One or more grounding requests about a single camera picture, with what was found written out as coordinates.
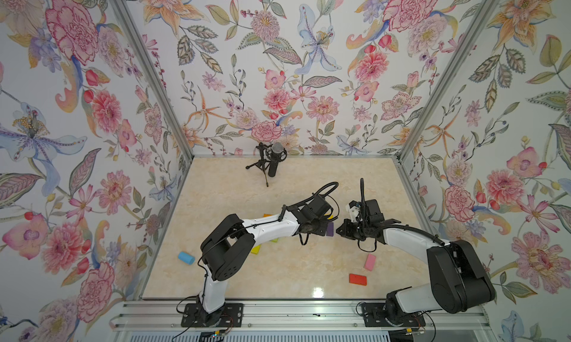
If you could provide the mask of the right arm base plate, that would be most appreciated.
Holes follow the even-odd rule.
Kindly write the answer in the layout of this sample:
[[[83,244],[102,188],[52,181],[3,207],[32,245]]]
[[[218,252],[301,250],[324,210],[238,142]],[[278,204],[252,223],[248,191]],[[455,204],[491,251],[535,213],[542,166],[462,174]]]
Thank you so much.
[[[402,310],[396,298],[396,291],[389,293],[383,302],[360,302],[355,311],[363,318],[365,327],[425,327],[421,312],[407,313]]]

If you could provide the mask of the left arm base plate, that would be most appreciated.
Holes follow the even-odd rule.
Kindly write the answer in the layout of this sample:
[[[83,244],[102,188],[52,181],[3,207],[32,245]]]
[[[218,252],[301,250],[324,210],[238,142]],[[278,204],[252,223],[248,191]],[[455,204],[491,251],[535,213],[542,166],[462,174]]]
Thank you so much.
[[[241,327],[243,317],[243,303],[225,303],[220,309],[211,313],[205,312],[199,302],[186,303],[182,312],[181,327]]]

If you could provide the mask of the red block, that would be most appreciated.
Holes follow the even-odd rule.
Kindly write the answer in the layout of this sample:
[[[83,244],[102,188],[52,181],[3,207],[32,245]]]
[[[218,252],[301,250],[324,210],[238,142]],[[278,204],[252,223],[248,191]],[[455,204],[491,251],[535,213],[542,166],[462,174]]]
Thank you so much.
[[[349,274],[349,283],[353,285],[367,286],[367,277],[359,274]]]

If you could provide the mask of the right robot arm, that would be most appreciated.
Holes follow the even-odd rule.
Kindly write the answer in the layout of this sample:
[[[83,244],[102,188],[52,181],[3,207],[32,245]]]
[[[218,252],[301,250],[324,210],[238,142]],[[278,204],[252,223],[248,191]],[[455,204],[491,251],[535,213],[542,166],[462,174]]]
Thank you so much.
[[[398,248],[428,266],[429,283],[389,293],[386,316],[402,319],[416,313],[465,312],[496,298],[495,288],[471,243],[448,241],[424,230],[386,219],[376,200],[352,201],[349,218],[336,233],[343,238]]]

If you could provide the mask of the pink block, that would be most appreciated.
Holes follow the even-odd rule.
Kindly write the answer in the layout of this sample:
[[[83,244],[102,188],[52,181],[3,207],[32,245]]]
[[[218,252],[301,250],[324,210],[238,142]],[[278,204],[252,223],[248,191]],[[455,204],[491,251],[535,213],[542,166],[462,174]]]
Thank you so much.
[[[376,266],[376,256],[369,253],[364,263],[364,269],[367,271],[373,271]]]

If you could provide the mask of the purple block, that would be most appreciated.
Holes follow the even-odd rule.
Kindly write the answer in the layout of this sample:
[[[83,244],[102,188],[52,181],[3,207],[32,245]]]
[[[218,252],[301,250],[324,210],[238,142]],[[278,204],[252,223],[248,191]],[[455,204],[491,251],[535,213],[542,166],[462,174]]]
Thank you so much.
[[[332,221],[330,221],[327,225],[326,236],[333,237],[335,235],[335,225]]]

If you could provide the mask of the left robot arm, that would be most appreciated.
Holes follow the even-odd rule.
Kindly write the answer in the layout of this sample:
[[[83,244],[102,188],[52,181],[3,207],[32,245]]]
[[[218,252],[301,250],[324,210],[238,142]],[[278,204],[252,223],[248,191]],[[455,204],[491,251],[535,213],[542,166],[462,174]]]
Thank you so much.
[[[276,215],[241,219],[230,214],[201,244],[200,266],[205,269],[205,282],[199,293],[202,311],[208,315],[225,304],[227,281],[241,269],[251,251],[275,239],[300,236],[301,243],[312,235],[325,236],[335,209],[324,195],[292,205],[284,205]]]

